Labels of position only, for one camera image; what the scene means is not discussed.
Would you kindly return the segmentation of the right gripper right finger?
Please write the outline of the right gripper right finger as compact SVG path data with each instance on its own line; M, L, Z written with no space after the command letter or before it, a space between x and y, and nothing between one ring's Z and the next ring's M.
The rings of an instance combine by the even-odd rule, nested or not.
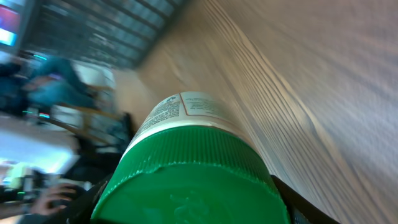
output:
M271 177L287 207L290 221L293 224L339 224L278 177L275 175L271 175Z

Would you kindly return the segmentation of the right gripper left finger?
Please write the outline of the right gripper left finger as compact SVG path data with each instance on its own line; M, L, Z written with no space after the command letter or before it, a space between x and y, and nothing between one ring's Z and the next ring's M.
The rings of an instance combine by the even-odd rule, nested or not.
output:
M53 215L37 215L28 214L23 215L18 221L22 224L67 224L67 223L89 223L91 214L104 191L104 188L109 183L111 175L105 176L97 184L92 186L91 189L85 191L83 188L74 185L76 193L74 195L68 195L72 200L67 202L64 200L55 201L53 205L55 207L59 205L65 205L66 207Z

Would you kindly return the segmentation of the green lidded jar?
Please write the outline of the green lidded jar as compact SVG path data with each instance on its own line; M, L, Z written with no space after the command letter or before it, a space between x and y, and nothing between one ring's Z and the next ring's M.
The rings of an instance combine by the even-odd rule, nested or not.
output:
M210 95L161 101L125 150L92 223L288 223L271 175Z

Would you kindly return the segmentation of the bystander bare hand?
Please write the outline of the bystander bare hand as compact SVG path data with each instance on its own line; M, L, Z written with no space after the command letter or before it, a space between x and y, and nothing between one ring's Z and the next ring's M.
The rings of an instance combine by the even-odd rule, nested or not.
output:
M53 185L35 200L30 208L30 213L44 216L53 215L66 207L65 205L55 207L53 202L60 200L69 202L72 199L67 194L74 195L75 193L76 190L72 184Z

